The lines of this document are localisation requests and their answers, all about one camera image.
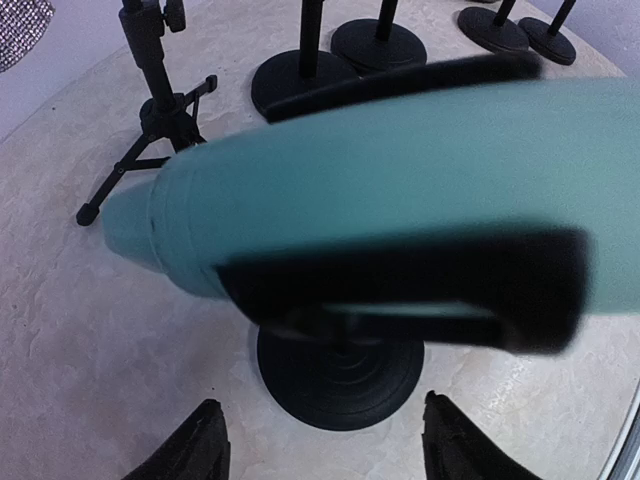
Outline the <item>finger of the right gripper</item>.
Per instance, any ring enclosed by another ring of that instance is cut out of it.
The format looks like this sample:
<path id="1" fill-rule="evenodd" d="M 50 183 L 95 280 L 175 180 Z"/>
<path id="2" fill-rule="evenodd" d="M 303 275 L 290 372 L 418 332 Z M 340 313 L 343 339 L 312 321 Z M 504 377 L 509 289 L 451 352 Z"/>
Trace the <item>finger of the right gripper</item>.
<path id="1" fill-rule="evenodd" d="M 583 229 L 515 227 L 238 257 L 217 272 L 249 320 L 291 339 L 553 355 L 578 330 L 590 263 Z"/>
<path id="2" fill-rule="evenodd" d="M 538 80 L 542 61 L 531 52 L 499 53 L 414 65 L 345 80 L 279 100 L 265 119 L 278 123 L 377 100 L 454 88 Z"/>

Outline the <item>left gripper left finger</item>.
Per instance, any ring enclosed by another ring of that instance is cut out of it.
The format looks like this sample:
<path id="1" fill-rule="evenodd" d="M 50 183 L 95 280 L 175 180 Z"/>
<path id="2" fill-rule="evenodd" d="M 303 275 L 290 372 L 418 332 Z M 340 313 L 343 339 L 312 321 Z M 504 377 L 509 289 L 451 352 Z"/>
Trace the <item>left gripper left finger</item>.
<path id="1" fill-rule="evenodd" d="M 227 480 L 230 456 L 231 444 L 221 404 L 206 399 L 124 479 Z"/>

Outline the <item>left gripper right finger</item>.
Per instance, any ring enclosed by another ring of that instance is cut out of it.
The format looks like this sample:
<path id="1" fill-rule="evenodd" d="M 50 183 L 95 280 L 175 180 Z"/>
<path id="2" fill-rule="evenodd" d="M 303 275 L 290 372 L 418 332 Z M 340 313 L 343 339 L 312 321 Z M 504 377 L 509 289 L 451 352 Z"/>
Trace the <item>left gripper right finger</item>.
<path id="1" fill-rule="evenodd" d="M 428 480 L 538 479 L 503 452 L 446 395 L 427 393 L 423 421 Z"/>

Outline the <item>teal microphone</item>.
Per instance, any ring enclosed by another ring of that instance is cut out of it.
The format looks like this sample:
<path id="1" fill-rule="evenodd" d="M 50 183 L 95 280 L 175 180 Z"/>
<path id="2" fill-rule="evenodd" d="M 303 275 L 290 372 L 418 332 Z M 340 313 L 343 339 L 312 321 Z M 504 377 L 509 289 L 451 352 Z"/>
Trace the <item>teal microphone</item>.
<path id="1" fill-rule="evenodd" d="M 639 309 L 639 87 L 568 78 L 440 90 L 177 154 L 101 213 L 114 253 L 220 298 L 229 260 L 414 236 L 575 226 L 587 308 Z"/>

